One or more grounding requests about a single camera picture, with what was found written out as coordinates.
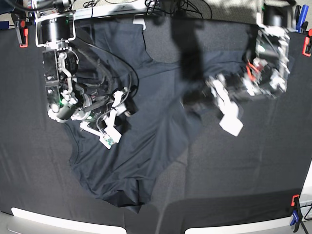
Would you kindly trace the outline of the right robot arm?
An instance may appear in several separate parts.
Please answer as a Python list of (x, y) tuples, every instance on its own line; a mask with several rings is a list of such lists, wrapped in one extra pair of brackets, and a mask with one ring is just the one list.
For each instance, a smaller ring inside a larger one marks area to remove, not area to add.
[[(11, 0), (7, 4), (35, 14), (37, 47), (44, 47), (43, 67), (48, 101), (48, 116), (60, 123), (68, 120), (95, 121), (109, 113), (120, 115), (127, 110), (126, 100), (130, 87), (112, 92), (113, 77), (103, 64), (94, 60), (82, 48), (73, 49), (70, 42), (76, 39), (75, 17), (69, 0), (34, 0), (34, 8), (26, 8)], [(102, 73), (97, 87), (106, 85), (102, 97), (85, 93), (84, 84), (76, 80), (79, 66), (77, 54), (82, 54)]]

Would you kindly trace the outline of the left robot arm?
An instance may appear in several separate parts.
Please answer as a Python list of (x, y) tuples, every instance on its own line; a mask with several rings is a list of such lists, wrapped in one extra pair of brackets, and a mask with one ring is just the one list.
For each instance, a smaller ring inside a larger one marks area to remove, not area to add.
[(256, 14), (258, 27), (255, 46), (244, 56), (245, 67), (236, 75), (217, 74), (204, 85), (186, 93), (182, 106), (196, 110), (214, 104), (223, 114), (241, 101), (276, 98), (287, 90), (289, 33), (295, 27), (293, 7), (263, 4)]

